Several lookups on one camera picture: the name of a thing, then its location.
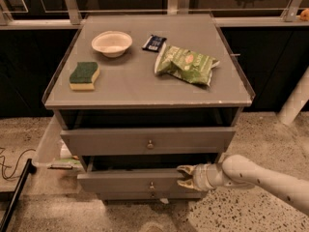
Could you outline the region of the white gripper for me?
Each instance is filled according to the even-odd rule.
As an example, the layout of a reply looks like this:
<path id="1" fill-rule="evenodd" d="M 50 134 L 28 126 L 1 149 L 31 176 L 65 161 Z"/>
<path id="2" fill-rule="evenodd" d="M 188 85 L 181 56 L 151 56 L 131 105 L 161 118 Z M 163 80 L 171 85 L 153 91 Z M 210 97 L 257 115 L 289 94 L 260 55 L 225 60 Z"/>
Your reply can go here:
<path id="1" fill-rule="evenodd" d="M 180 165 L 177 170 L 192 177 L 192 179 L 177 181 L 180 187 L 186 189 L 208 191 L 224 185 L 224 174 L 220 163 Z"/>

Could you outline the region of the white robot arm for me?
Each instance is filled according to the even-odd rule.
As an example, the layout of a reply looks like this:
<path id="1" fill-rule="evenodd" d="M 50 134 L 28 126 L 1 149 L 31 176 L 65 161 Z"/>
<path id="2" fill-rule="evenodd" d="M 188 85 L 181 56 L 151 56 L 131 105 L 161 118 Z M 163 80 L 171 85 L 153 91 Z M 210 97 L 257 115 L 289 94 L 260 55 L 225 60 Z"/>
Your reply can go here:
<path id="1" fill-rule="evenodd" d="M 180 165 L 177 170 L 186 176 L 177 181 L 183 188 L 209 191 L 218 187 L 257 186 L 309 215 L 308 181 L 263 168 L 244 156 L 226 156 L 222 162 L 213 164 Z"/>

